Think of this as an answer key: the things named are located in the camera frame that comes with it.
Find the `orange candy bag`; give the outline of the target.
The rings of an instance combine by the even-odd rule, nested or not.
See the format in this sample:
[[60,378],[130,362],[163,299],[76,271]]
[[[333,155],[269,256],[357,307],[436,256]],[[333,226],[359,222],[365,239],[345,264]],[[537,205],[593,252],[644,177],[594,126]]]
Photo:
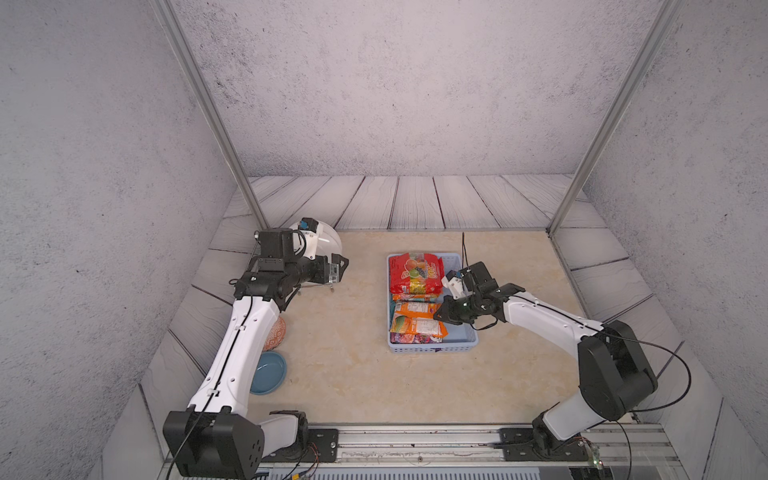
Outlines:
[[434,318],[438,308],[438,303],[396,302],[390,332],[443,339],[448,335],[448,331],[441,321]]
[[422,302],[422,303],[436,303],[439,299],[439,295],[435,293],[394,293],[391,295],[394,302]]

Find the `red candy bag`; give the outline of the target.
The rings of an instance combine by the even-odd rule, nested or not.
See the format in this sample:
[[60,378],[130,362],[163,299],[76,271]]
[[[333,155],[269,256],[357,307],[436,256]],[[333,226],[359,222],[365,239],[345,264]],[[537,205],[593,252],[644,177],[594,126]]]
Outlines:
[[432,253],[404,253],[388,259],[392,294],[437,294],[442,288],[443,260]]

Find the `purple Fox's candy bag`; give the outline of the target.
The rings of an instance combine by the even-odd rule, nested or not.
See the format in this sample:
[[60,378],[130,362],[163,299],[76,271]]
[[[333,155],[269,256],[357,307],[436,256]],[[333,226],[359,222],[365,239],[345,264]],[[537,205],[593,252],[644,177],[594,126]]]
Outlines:
[[440,344],[443,342],[441,337],[435,337],[425,334],[401,334],[390,333],[390,342],[398,345],[410,344]]

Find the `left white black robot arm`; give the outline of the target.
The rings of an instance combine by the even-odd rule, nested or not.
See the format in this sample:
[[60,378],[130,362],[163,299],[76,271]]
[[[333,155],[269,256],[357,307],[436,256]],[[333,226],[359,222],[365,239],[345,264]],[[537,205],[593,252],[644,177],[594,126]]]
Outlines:
[[310,450],[301,411],[248,420],[251,386],[272,328],[301,287],[340,282],[349,261],[338,233],[312,218],[254,237],[254,256],[230,282],[232,313],[213,363],[186,409],[163,425],[172,468],[183,477],[255,479],[264,458],[280,452],[301,463]]

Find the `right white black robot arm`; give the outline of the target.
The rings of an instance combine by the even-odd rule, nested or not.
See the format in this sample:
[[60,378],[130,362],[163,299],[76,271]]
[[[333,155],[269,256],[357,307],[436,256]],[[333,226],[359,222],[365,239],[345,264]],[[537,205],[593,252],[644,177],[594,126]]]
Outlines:
[[578,392],[532,422],[534,448],[544,455],[586,429],[621,419],[658,388],[641,342],[625,323],[605,326],[569,314],[511,283],[461,298],[447,295],[434,318],[472,325],[481,316],[526,329],[577,361]]

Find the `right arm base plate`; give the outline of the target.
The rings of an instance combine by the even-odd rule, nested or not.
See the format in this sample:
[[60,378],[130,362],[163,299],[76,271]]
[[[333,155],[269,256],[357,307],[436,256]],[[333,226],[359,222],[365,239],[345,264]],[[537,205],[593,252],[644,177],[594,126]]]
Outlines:
[[583,440],[572,438],[561,441],[543,430],[530,428],[502,428],[499,441],[490,447],[502,452],[507,462],[587,462],[591,452]]

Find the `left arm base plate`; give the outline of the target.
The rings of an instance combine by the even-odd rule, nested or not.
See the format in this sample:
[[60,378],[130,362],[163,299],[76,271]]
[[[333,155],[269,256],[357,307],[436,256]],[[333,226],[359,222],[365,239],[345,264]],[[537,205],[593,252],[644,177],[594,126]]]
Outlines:
[[265,456],[266,463],[335,463],[338,457],[339,430],[310,428],[305,439],[295,446],[279,449]]

